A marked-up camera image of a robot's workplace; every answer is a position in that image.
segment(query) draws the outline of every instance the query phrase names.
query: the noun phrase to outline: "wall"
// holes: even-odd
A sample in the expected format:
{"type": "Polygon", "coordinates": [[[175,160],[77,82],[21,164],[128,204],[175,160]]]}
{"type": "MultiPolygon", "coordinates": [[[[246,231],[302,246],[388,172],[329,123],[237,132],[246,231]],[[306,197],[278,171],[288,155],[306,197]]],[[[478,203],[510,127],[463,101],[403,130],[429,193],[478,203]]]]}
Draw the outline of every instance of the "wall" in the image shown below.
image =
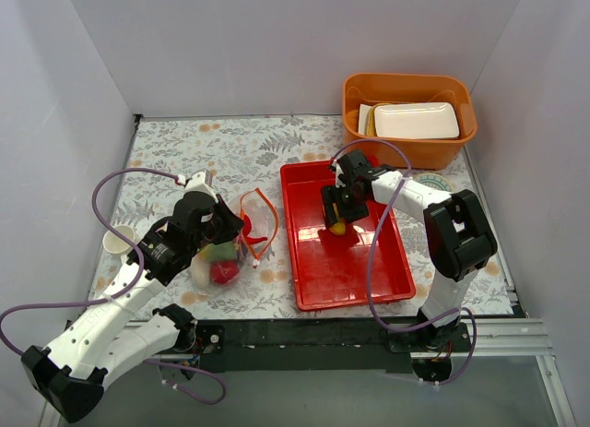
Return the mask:
{"type": "Polygon", "coordinates": [[[519,0],[72,0],[146,116],[339,113],[362,71],[473,85],[519,0]]]}
{"type": "Polygon", "coordinates": [[[473,150],[518,295],[590,425],[590,0],[522,0],[473,91],[473,150]]]}
{"type": "MultiPolygon", "coordinates": [[[[90,194],[122,166],[133,116],[69,0],[0,0],[0,309],[85,297],[102,229],[90,194]]],[[[100,198],[109,211],[114,185],[100,198]]],[[[13,314],[22,349],[66,312],[13,314]]],[[[0,345],[0,423],[37,425],[43,399],[0,345]]]]}

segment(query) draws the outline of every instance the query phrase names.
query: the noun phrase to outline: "floral tablecloth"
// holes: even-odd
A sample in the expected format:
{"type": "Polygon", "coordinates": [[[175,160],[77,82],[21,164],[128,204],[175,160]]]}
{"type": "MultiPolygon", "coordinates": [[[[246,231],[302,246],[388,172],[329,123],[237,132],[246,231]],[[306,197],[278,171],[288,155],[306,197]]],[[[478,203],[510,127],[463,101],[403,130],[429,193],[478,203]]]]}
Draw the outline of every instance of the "floral tablecloth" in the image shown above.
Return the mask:
{"type": "MultiPolygon", "coordinates": [[[[277,209],[280,229],[260,267],[245,270],[233,287],[217,295],[203,293],[185,271],[136,318],[149,319],[154,308],[172,302],[197,319],[370,316],[367,306],[302,312],[293,293],[279,170],[286,163],[327,160],[342,143],[338,116],[142,121],[130,167],[185,175],[207,168],[214,175],[214,188],[226,200],[259,187],[277,209]]],[[[463,154],[439,174],[455,191],[474,190],[463,154]]],[[[150,223],[171,214],[182,195],[182,188],[168,179],[144,173],[126,175],[112,222],[128,224],[143,235],[150,223]]],[[[382,315],[414,315],[428,295],[434,266],[423,227],[401,212],[396,212],[396,217],[417,293],[411,300],[379,305],[378,309],[382,315]]],[[[120,265],[118,257],[102,251],[91,297],[104,290],[120,265]]],[[[492,258],[471,285],[465,305],[476,314],[511,314],[504,278],[499,259],[492,258]]]]}

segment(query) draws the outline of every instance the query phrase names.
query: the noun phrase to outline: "table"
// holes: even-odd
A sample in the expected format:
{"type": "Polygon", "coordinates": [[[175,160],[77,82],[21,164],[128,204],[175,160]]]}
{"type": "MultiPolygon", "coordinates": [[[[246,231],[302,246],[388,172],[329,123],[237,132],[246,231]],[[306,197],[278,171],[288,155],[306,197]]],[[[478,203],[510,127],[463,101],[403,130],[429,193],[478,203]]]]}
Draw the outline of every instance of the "table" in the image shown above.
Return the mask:
{"type": "MultiPolygon", "coordinates": [[[[258,269],[247,269],[234,286],[220,294],[204,293],[188,272],[147,303],[136,315],[148,320],[152,310],[176,302],[196,319],[275,319],[365,317],[367,306],[302,312],[293,293],[289,248],[279,169],[298,161],[327,160],[343,144],[339,116],[246,117],[198,120],[141,121],[131,149],[129,167],[149,167],[190,175],[207,168],[214,188],[226,200],[259,187],[277,209],[280,229],[258,269]]],[[[454,191],[476,190],[463,153],[438,172],[454,191]]],[[[143,235],[156,219],[170,215],[183,190],[169,179],[147,173],[124,177],[112,216],[113,224],[128,224],[143,235]]],[[[378,305],[382,315],[415,315],[428,295],[434,266],[428,255],[423,227],[396,212],[407,252],[416,296],[378,305]]],[[[121,261],[100,252],[90,298],[98,297],[116,275],[121,261]]],[[[502,263],[494,256],[473,281],[465,305],[475,314],[512,314],[502,263]]]]}

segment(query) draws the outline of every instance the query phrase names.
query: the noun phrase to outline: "red tray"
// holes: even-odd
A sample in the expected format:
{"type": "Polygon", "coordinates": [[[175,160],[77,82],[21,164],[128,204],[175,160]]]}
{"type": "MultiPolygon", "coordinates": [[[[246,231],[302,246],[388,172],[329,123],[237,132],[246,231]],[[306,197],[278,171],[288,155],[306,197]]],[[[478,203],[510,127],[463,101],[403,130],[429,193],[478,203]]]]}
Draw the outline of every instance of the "red tray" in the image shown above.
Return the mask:
{"type": "MultiPolygon", "coordinates": [[[[372,236],[384,206],[367,203],[369,216],[336,236],[324,225],[320,188],[332,184],[328,161],[281,168],[283,203],[297,305],[319,310],[367,303],[365,269],[372,236]]],[[[372,297],[375,302],[407,300],[416,294],[395,217],[385,222],[375,252],[372,297]]]]}

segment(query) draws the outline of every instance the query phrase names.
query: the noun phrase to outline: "orange plastic container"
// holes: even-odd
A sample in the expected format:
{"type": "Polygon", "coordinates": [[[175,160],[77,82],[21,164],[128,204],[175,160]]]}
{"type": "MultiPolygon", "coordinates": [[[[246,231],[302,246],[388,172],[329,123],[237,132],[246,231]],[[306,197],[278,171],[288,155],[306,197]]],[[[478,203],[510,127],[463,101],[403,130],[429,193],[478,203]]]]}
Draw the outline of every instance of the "orange plastic container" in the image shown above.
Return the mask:
{"type": "MultiPolygon", "coordinates": [[[[459,124],[457,139],[402,139],[381,138],[398,146],[415,169],[440,170],[448,166],[461,148],[478,131],[469,91],[453,77],[409,74],[355,74],[349,77],[342,90],[342,121],[346,143],[363,139],[359,135],[359,107],[380,102],[448,102],[454,108],[459,124]]],[[[406,167],[399,155],[387,146],[362,143],[366,155],[376,157],[382,164],[406,167]]]]}

